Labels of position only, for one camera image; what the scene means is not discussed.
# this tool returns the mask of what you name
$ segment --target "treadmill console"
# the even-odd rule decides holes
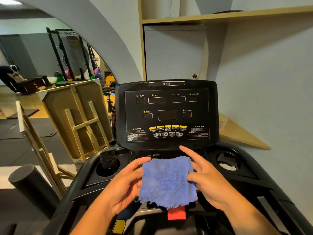
[[[219,139],[215,82],[127,83],[116,87],[116,96],[117,143],[124,148],[175,150]]]

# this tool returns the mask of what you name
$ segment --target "arch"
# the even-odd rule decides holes
[[[141,81],[127,46],[89,0],[18,0],[64,22],[104,59],[119,83]]]

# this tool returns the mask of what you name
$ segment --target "right hand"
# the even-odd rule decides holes
[[[230,200],[242,195],[223,177],[223,175],[199,154],[186,148],[179,147],[193,160],[193,168],[197,172],[188,174],[188,181],[196,183],[196,187],[203,193],[206,200],[215,208],[225,211]]]

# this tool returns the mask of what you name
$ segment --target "gym floor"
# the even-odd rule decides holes
[[[49,117],[36,94],[16,95],[8,87],[0,86],[0,120],[5,120],[16,112],[16,100],[21,101],[25,109],[39,109],[30,118]],[[42,141],[53,154],[57,164],[69,171],[77,171],[79,165],[73,165],[58,134],[44,137]],[[17,223],[14,235],[37,235],[41,234],[40,230],[49,223],[49,220],[7,180],[14,170],[26,164],[39,165],[39,160],[24,138],[0,139],[0,233],[5,226]],[[66,180],[65,185],[69,186],[70,182],[71,180]]]

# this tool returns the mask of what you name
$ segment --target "distance display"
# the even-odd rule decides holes
[[[209,139],[208,89],[125,92],[127,142]]]

